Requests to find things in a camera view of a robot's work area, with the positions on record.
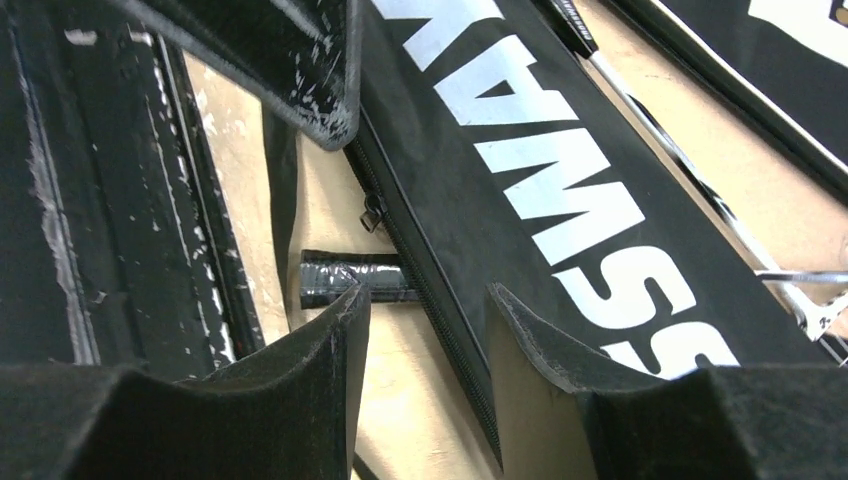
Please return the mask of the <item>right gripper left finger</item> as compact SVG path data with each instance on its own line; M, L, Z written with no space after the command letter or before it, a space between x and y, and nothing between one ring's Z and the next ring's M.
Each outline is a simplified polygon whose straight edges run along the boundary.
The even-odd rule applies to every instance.
M5 367L1 475L348 479L370 314L354 285L262 350L178 383L126 367Z

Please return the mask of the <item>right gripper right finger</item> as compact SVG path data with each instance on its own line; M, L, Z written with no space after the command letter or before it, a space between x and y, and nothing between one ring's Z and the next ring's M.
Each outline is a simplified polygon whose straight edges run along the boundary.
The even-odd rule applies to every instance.
M594 351L501 284L486 294L508 479L843 479L838 367L709 367L665 381Z

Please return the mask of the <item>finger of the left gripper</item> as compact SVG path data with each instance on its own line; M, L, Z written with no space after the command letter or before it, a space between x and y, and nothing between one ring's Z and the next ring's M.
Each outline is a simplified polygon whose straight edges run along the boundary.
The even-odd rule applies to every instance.
M321 148L355 137L356 0L130 0L117 7L256 96Z

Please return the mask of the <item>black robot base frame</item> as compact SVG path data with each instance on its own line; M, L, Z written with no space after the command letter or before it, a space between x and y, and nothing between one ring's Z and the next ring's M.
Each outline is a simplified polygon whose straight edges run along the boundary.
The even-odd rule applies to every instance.
M264 346L182 52L104 1L1 5L1 361L200 378Z

